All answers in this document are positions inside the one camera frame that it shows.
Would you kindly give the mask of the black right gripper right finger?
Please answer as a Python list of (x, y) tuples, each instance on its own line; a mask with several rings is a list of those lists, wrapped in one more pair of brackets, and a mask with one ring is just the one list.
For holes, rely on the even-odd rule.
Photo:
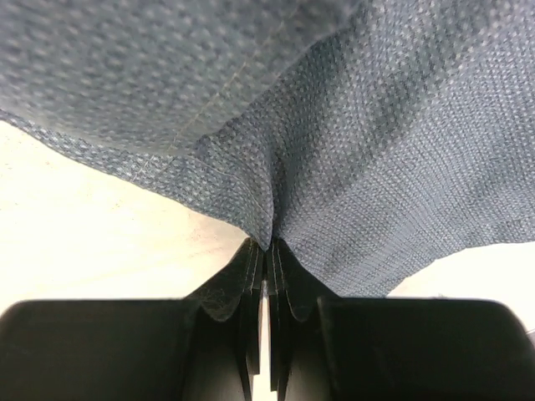
[(333, 293), (285, 242), (266, 253), (280, 400), (531, 400), (534, 347), (497, 302)]

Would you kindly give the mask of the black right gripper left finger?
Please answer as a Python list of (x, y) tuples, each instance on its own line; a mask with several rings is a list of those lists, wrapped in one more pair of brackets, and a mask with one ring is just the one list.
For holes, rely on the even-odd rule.
[(1, 316), (4, 400), (249, 400), (263, 253), (181, 299), (32, 300)]

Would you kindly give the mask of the blue-grey fabric pillowcase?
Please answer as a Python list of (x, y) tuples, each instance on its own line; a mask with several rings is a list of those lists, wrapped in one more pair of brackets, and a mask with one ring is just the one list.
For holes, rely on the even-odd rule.
[(344, 295), (534, 238), (531, 1), (4, 1), (1, 117)]

